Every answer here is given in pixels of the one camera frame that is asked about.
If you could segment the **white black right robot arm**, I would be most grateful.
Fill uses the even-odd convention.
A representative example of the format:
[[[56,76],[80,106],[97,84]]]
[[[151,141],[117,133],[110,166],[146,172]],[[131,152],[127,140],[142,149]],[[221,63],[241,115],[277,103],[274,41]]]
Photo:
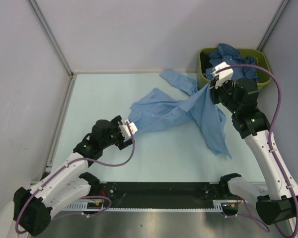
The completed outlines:
[[[220,195],[225,199],[234,195],[244,198],[256,208],[267,225],[295,217],[298,184],[288,170],[285,171],[287,176],[283,176],[273,156],[280,153],[276,143],[268,141],[270,124],[257,108],[257,83],[243,78],[218,85],[216,80],[212,80],[210,92],[214,104],[221,103],[232,113],[232,124],[253,153],[267,186],[267,189],[262,189],[241,175],[230,174],[221,178],[227,182],[219,186]]]

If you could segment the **light blue long sleeve shirt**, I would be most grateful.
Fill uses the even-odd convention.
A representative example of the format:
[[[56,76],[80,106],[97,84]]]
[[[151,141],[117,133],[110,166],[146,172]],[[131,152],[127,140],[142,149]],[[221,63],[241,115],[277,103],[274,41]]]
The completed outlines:
[[[186,100],[175,100],[158,88],[154,88],[139,101],[132,103],[129,120],[138,132],[162,131],[194,121],[208,148],[215,154],[230,156],[225,143],[226,116],[211,99],[210,83],[198,89],[196,80],[174,70],[165,70],[160,77],[172,87],[185,92]]]

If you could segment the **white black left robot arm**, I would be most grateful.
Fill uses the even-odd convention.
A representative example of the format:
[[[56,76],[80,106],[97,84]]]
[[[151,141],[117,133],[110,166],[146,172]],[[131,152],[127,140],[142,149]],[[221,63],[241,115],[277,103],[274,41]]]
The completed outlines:
[[[20,187],[14,193],[16,233],[41,234],[60,211],[78,199],[92,198],[111,203],[108,197],[99,195],[100,181],[87,170],[94,163],[109,166],[99,161],[106,148],[114,145],[122,150],[129,145],[135,146],[137,130],[133,122],[122,120],[121,116],[98,120],[58,169],[34,186]]]

